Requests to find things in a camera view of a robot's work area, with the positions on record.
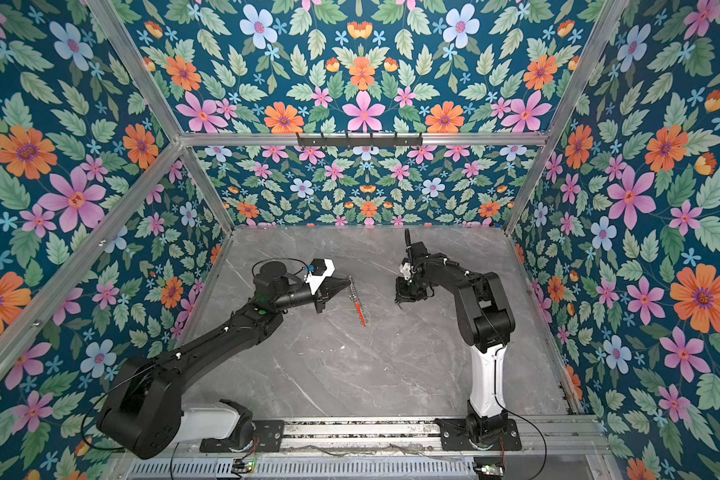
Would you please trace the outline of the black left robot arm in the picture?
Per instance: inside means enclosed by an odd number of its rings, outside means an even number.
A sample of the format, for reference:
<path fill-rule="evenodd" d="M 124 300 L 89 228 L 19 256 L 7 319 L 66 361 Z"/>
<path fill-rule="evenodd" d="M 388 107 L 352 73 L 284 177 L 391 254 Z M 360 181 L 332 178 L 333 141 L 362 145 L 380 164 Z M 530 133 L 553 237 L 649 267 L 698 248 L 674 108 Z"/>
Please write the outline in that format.
<path fill-rule="evenodd" d="M 322 312 L 351 284 L 329 259 L 313 260 L 303 276 L 289 272 L 279 259 L 262 263 L 253 275 L 252 296 L 219 326 L 156 357 L 125 361 L 97 429 L 142 460 L 194 440 L 214 440 L 233 451 L 250 448 L 255 440 L 248 408 L 228 399 L 190 405 L 184 393 L 231 357 L 270 338 L 290 310 L 311 305 Z"/>

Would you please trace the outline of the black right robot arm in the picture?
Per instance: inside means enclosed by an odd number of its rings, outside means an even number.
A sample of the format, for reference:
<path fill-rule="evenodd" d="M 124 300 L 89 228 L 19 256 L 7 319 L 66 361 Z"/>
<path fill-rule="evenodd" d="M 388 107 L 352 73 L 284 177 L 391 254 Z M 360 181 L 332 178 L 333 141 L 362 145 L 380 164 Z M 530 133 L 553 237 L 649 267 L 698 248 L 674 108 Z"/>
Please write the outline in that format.
<path fill-rule="evenodd" d="M 414 303 L 438 287 L 453 295 L 459 333 L 470 348 L 472 387 L 465 429 L 475 445 L 505 433 L 504 360 L 516 327 L 508 296 L 496 273 L 478 273 L 443 253 L 431 253 L 404 231 L 405 258 L 395 282 L 395 303 Z"/>

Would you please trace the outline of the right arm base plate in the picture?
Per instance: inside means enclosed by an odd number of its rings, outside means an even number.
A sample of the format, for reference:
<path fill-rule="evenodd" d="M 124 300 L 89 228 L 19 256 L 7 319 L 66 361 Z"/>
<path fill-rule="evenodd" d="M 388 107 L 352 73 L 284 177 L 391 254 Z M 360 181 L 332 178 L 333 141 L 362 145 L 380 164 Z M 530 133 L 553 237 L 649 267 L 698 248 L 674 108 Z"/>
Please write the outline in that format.
<path fill-rule="evenodd" d="M 505 419 L 486 428 L 472 418 L 436 418 L 440 430 L 440 443 L 444 451 L 509 451 L 522 449 L 516 422 Z"/>

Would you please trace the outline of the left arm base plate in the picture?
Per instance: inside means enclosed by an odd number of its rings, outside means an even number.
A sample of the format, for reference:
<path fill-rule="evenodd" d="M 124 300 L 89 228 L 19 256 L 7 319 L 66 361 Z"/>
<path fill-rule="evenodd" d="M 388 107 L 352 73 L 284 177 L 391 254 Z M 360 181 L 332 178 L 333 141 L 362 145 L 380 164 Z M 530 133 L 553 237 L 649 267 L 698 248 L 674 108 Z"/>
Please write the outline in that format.
<path fill-rule="evenodd" d="M 204 439 L 202 453 L 274 453 L 279 452 L 284 439 L 282 420 L 246 421 L 225 439 Z"/>

